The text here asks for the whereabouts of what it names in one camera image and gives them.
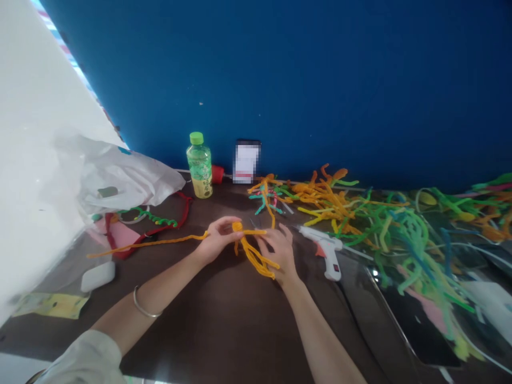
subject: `right hand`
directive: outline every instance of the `right hand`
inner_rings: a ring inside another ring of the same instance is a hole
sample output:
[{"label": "right hand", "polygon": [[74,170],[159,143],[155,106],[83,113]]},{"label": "right hand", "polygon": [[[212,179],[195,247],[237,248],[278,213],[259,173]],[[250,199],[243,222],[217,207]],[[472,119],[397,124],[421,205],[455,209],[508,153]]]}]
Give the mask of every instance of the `right hand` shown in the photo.
[{"label": "right hand", "polygon": [[[276,275],[277,282],[283,285],[286,281],[298,276],[293,258],[293,235],[285,225],[279,224],[279,227],[284,233],[277,229],[266,229],[267,234],[256,236],[256,241],[261,255],[279,264],[280,269],[274,269],[271,266],[268,268]],[[273,252],[268,250],[267,243],[274,249]]]}]

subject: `white glue gun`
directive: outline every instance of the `white glue gun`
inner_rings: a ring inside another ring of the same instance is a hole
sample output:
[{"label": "white glue gun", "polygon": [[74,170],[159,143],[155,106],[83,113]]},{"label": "white glue gun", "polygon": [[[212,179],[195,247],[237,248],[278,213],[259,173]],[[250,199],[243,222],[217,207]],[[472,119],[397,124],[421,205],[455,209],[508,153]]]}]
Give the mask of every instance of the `white glue gun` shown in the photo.
[{"label": "white glue gun", "polygon": [[316,246],[315,256],[325,258],[325,277],[332,281],[341,280],[341,271],[336,258],[336,251],[343,249],[343,243],[337,238],[330,238],[329,235],[309,227],[297,227],[299,233],[305,238],[312,240]]}]

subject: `silver bangle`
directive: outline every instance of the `silver bangle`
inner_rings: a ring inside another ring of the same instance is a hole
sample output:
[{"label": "silver bangle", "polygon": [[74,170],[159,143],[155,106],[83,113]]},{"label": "silver bangle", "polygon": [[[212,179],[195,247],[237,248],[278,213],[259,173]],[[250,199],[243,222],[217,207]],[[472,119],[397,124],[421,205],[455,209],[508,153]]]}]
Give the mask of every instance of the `silver bangle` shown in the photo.
[{"label": "silver bangle", "polygon": [[136,285],[135,286],[135,289],[133,290],[133,303],[135,304],[135,306],[137,307],[137,309],[144,315],[144,316],[147,316],[147,317],[158,317],[162,314],[162,312],[160,312],[159,314],[151,314],[149,312],[147,312],[144,308],[142,308],[139,303],[137,302],[137,289],[139,289],[139,286]]}]

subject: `forearm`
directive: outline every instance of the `forearm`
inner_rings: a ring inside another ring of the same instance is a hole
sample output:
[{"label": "forearm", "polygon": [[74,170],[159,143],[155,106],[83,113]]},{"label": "forearm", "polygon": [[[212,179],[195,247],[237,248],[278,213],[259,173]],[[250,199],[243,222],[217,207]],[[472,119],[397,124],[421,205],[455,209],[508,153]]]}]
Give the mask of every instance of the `forearm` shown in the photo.
[{"label": "forearm", "polygon": [[[147,281],[137,290],[137,302],[147,312],[162,312],[180,291],[203,268],[201,259],[193,252],[171,268]],[[137,309],[133,292],[110,308],[91,329],[109,335],[124,356],[148,330],[156,318]]]},{"label": "forearm", "polygon": [[294,277],[284,282],[282,287],[295,315],[316,384],[366,383],[320,313],[304,283]]}]

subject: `sleeve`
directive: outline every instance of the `sleeve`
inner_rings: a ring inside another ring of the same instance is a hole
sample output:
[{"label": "sleeve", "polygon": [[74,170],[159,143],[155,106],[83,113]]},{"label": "sleeve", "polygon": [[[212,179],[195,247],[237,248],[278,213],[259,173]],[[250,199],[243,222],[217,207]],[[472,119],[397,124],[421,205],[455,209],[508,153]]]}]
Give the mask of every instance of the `sleeve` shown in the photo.
[{"label": "sleeve", "polygon": [[121,357],[112,338],[89,330],[55,360],[36,384],[125,384],[119,370]]}]

